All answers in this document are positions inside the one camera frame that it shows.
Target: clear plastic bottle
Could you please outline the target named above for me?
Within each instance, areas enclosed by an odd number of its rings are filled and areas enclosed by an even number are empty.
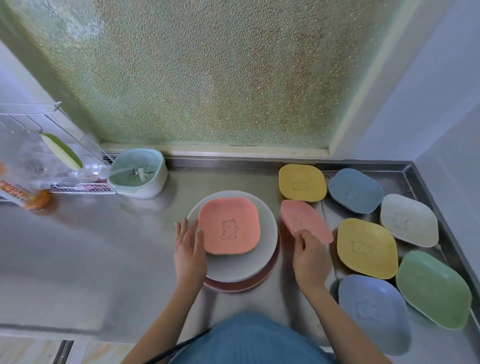
[[[0,163],[0,196],[30,211],[40,211],[51,200],[48,190],[35,190]]]

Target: forearm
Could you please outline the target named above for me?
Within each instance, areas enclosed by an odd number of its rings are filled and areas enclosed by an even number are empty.
[[[121,364],[143,364],[175,346],[197,294],[196,289],[178,286],[158,319]]]
[[[384,364],[388,358],[362,332],[324,288],[307,296],[340,364]]]

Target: yellow plate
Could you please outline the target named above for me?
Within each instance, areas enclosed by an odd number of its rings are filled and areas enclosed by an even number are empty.
[[[380,279],[398,271],[396,242],[383,226],[348,218],[338,227],[338,256],[349,268]]]
[[[287,164],[278,173],[280,192],[290,200],[317,202],[327,194],[325,177],[318,168],[305,164]]]

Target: blue plate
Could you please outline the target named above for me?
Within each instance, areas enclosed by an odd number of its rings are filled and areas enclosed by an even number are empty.
[[[383,353],[400,356],[410,350],[412,333],[407,304],[390,283],[352,274],[340,283],[338,301]]]
[[[340,170],[328,184],[328,191],[339,204],[357,214],[369,214],[384,198],[381,185],[358,170]]]

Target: pink plate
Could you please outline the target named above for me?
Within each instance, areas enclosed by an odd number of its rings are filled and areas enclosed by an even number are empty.
[[[303,201],[284,200],[281,207],[283,222],[295,236],[298,230],[308,230],[323,244],[333,241],[332,232],[322,217]]]
[[[246,198],[216,198],[200,210],[205,250],[214,255],[243,254],[257,246],[260,221],[257,207]]]
[[[258,286],[262,283],[265,279],[267,279],[268,275],[272,271],[275,263],[278,259],[278,253],[280,252],[280,235],[278,238],[278,242],[276,244],[275,251],[268,261],[267,265],[263,267],[263,269],[255,274],[254,276],[242,280],[240,282],[219,282],[217,280],[213,280],[210,278],[205,278],[204,285],[208,288],[211,288],[216,291],[224,292],[224,293],[238,293],[252,289],[253,287]]]

